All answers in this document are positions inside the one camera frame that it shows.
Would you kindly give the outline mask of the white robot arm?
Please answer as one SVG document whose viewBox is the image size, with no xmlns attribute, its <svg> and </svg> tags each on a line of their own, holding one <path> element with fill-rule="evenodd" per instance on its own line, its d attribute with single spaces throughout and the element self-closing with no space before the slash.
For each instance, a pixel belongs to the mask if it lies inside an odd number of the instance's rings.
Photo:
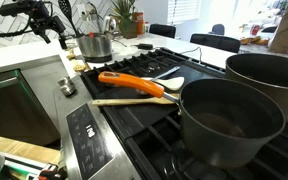
<svg viewBox="0 0 288 180">
<path fill-rule="evenodd" d="M 51 42 L 46 35 L 47 30 L 55 31 L 58 34 L 58 41 L 63 50 L 67 48 L 64 35 L 65 26 L 58 16 L 53 15 L 53 3 L 43 0 L 13 0 L 13 3 L 5 4 L 0 7 L 0 15 L 15 17 L 24 13 L 28 20 L 23 29 L 0 33 L 0 37 L 14 37 L 33 32 L 40 36 L 47 44 Z"/>
</svg>

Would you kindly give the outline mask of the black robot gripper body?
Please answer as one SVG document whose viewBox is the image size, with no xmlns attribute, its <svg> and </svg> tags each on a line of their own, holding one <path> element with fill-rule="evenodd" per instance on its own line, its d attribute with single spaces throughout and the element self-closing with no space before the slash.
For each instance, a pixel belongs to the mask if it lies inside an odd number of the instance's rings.
<svg viewBox="0 0 288 180">
<path fill-rule="evenodd" d="M 51 17 L 47 15 L 41 19 L 33 19 L 30 22 L 30 27 L 33 30 L 35 35 L 39 35 L 47 44 L 51 42 L 49 37 L 46 35 L 47 30 L 53 30 L 58 34 L 58 41 L 61 45 L 61 48 L 65 50 L 67 45 L 65 43 L 65 26 L 61 22 L 58 16 Z"/>
</svg>

